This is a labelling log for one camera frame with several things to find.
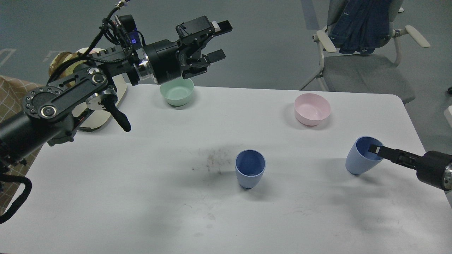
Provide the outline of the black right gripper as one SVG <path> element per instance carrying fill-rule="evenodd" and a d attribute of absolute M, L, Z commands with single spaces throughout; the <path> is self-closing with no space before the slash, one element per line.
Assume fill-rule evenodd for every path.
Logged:
<path fill-rule="evenodd" d="M 452 156 L 437 151 L 428 151 L 423 156 L 400 149 L 371 144 L 368 151 L 401 166 L 416 166 L 418 180 L 444 191 L 452 188 Z"/>

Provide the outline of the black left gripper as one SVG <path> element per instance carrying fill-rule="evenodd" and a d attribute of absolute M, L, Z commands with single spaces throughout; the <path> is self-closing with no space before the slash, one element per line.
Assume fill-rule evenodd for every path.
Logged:
<path fill-rule="evenodd" d="M 179 77 L 189 79 L 204 74 L 211 64 L 226 58 L 222 49 L 207 55 L 202 54 L 202 50 L 215 36 L 233 30 L 229 20 L 217 22 L 201 16 L 183 22 L 175 29 L 179 40 L 171 42 L 165 39 L 143 47 L 157 84 Z"/>

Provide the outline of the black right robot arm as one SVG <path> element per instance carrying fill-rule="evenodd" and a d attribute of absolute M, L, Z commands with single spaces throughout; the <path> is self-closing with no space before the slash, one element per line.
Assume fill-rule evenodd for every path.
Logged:
<path fill-rule="evenodd" d="M 452 156 L 449 154 L 428 151 L 420 156 L 377 145 L 370 145 L 368 151 L 392 163 L 414 169 L 420 182 L 443 191 L 450 191 L 452 188 Z"/>

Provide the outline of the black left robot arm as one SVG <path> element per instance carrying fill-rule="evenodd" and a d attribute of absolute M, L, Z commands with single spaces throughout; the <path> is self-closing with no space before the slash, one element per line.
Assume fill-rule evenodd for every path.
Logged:
<path fill-rule="evenodd" d="M 72 142 L 79 126 L 97 110 L 109 112 L 124 131 L 131 131 L 128 118 L 115 105 L 119 98 L 113 77 L 126 74 L 132 85 L 152 78 L 161 85 L 204 74 L 211 64 L 225 59 L 221 49 L 207 55 L 202 50 L 214 37 L 232 31 L 229 21 L 218 23 L 201 16 L 176 26 L 179 40 L 145 44 L 133 17 L 115 14 L 126 3 L 120 0 L 89 47 L 57 64 L 47 84 L 27 92 L 22 110 L 1 123 L 1 184 L 25 186 L 1 215 L 1 223 L 16 213 L 32 190 L 27 177 L 8 171 L 26 165 L 26 157 L 44 143 Z"/>

